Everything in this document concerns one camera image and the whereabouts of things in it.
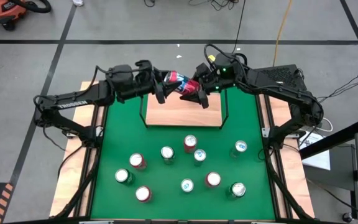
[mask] concrete floor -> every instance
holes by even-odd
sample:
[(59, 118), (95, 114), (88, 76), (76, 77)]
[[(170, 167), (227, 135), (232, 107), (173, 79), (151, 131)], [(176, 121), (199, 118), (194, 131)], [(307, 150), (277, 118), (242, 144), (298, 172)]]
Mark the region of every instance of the concrete floor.
[[(83, 80), (90, 80), (95, 65), (134, 66), (140, 59), (149, 59), (157, 68), (191, 75), (204, 62), (202, 49), (207, 40), (236, 38), (240, 2), (231, 11), (215, 11), (209, 4), (189, 6), (187, 0), (157, 0), (153, 8), (145, 7), (141, 0), (85, 0), (78, 8), (70, 0), (50, 0), (50, 14), (30, 12), (14, 32), (0, 26), (0, 40), (6, 40), (0, 41), (0, 182), (13, 180), (15, 184), (5, 222), (48, 217), (63, 157), (40, 128), (32, 131), (32, 97), (41, 92), (59, 94), (79, 89)], [(358, 0), (346, 2), (358, 26)], [(274, 41), (261, 45), (258, 40), (275, 40), (287, 4), (284, 0), (246, 1), (239, 39), (253, 40), (254, 44), (237, 47), (247, 55), (249, 66), (271, 66)], [(70, 11), (74, 17), (67, 22)], [(99, 45), (65, 40), (117, 41)], [(125, 44), (118, 40), (153, 41)], [(198, 44), (191, 44), (192, 40), (199, 40)], [(276, 65), (295, 63), (302, 68), (306, 86), (315, 96), (330, 94), (358, 74), (358, 45), (340, 41), (329, 45), (325, 41), (357, 40), (340, 1), (294, 1), (282, 40), (317, 40), (280, 45), (276, 61)], [(232, 50), (232, 42), (226, 43), (218, 46)], [(325, 117), (334, 125), (334, 131), (325, 135), (358, 121), (358, 87), (325, 101), (323, 106)], [(72, 118), (73, 110), (63, 114)], [(58, 130), (47, 131), (65, 145), (66, 139)], [(11, 178), (20, 153), (25, 159), (20, 176)], [(350, 202), (349, 192), (329, 189)], [(341, 222), (341, 214), (349, 209), (313, 185), (309, 190), (316, 216)]]

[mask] wooden board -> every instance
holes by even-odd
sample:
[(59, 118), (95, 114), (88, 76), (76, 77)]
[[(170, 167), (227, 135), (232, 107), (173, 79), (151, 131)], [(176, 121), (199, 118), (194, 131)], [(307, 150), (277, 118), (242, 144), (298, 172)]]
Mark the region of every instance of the wooden board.
[[(81, 85), (81, 89), (85, 89), (88, 85), (89, 82), (83, 82)], [(267, 111), (264, 105), (264, 98), (262, 95), (260, 96), (260, 99), (262, 105), (262, 114), (264, 116), (264, 123), (265, 126), (268, 127), (269, 122), (267, 119)], [(288, 108), (288, 103), (278, 100), (276, 98), (270, 98), (270, 102), (272, 105), (273, 118), (276, 125), (281, 125), (291, 118), (290, 111)], [(82, 125), (90, 125), (92, 115), (93, 115), (93, 106), (78, 107), (75, 110), (73, 120)], [(100, 109), (99, 111), (97, 124), (101, 124), (101, 118), (102, 118), (102, 109)], [(295, 140), (286, 139), (285, 144), (291, 145), (295, 148), (298, 147)], [(65, 157), (68, 156), (76, 148), (78, 148), (79, 145), (80, 145), (80, 141), (78, 139), (69, 139), (67, 142), (67, 151), (65, 153)], [(76, 192), (80, 181), (84, 156), (85, 156), (85, 148), (81, 149), (63, 166), (62, 171), (60, 173), (60, 178), (58, 180), (50, 215), (56, 215), (58, 212), (60, 212), (63, 209), (63, 207), (67, 204), (67, 202), (71, 199), (73, 194)], [(289, 191), (294, 196), (296, 201), (302, 206), (303, 210), (307, 214), (313, 217), (314, 216), (313, 207), (311, 204), (305, 173), (303, 171), (303, 165), (299, 153), (285, 146), (281, 150), (281, 156), (282, 156), (283, 169), (285, 173), (287, 187)], [(87, 206), (86, 203), (88, 201), (87, 200), (88, 194), (89, 191), (87, 190), (83, 196), (83, 206), (81, 206), (80, 215), (85, 214), (85, 210)], [(281, 217), (285, 217), (285, 207), (284, 207), (282, 195), (278, 194), (277, 196), (279, 199), (279, 209), (280, 209)]]
[(221, 95), (208, 96), (209, 107), (179, 99), (181, 94), (173, 92), (159, 104), (154, 95), (147, 100), (146, 124), (174, 126), (214, 126), (222, 125)]

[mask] shop vacuum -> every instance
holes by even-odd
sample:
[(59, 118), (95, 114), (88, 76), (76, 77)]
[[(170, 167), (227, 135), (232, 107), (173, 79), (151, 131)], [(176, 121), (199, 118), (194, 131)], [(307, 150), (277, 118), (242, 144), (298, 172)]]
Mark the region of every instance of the shop vacuum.
[(27, 10), (38, 13), (48, 13), (51, 11), (48, 0), (40, 0), (45, 7), (38, 7), (32, 1), (24, 0), (0, 0), (0, 24), (6, 30), (14, 30), (15, 22), (23, 18)]

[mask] green mat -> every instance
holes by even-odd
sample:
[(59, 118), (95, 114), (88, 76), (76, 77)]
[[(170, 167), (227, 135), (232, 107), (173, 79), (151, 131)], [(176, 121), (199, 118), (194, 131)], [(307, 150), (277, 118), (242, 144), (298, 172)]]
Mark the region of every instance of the green mat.
[[(98, 179), (95, 188), (92, 218), (110, 219), (179, 219), (179, 220), (274, 220), (272, 197), (265, 163), (258, 160), (262, 148), (255, 96), (237, 89), (227, 91), (229, 118), (218, 128), (151, 126), (146, 129), (139, 118), (140, 99), (110, 107), (106, 121)], [(193, 155), (183, 151), (183, 139), (193, 134), (199, 149), (206, 151), (206, 160), (195, 167)], [(241, 157), (229, 157), (237, 140), (244, 140), (248, 149)], [(160, 157), (163, 146), (175, 150), (175, 163), (165, 165)], [(144, 155), (147, 168), (136, 171), (129, 165), (134, 152)], [(131, 186), (118, 184), (114, 178), (120, 168), (129, 169), (136, 180)], [(208, 189), (204, 178), (210, 171), (221, 175), (221, 184)], [(180, 183), (190, 178), (194, 189), (181, 191)], [(243, 182), (246, 194), (228, 200), (225, 190), (234, 182)], [(150, 187), (152, 200), (140, 203), (135, 190)]]

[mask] can lid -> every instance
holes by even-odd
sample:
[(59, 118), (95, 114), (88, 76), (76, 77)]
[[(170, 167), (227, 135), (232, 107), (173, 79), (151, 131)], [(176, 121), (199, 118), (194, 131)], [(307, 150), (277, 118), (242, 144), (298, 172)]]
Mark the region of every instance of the can lid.
[(205, 158), (206, 158), (206, 153), (204, 150), (202, 149), (197, 149), (195, 152), (194, 152), (194, 158), (197, 160), (197, 161), (204, 161)]
[(129, 163), (132, 166), (139, 166), (143, 161), (142, 155), (140, 155), (139, 153), (135, 153), (132, 154), (131, 157), (129, 158)]
[(241, 197), (246, 193), (246, 187), (243, 183), (235, 183), (231, 188), (235, 196)]
[(193, 190), (194, 184), (190, 179), (184, 179), (181, 182), (180, 187), (184, 192), (191, 192)]
[(187, 146), (195, 146), (197, 144), (197, 139), (194, 135), (187, 135), (185, 137), (185, 144)]
[(162, 149), (161, 149), (161, 156), (166, 158), (166, 159), (169, 159), (169, 158), (172, 158), (173, 156), (173, 149), (169, 146), (164, 146)]
[(221, 176), (217, 172), (210, 172), (207, 176), (209, 184), (216, 186), (221, 182)]
[(118, 182), (124, 182), (128, 179), (128, 171), (125, 169), (119, 169), (116, 172), (116, 180)]
[(244, 152), (247, 150), (247, 143), (245, 141), (237, 141), (236, 142), (236, 150), (239, 152)]
[(150, 190), (146, 186), (141, 186), (136, 190), (136, 198), (140, 201), (147, 200), (150, 195)]

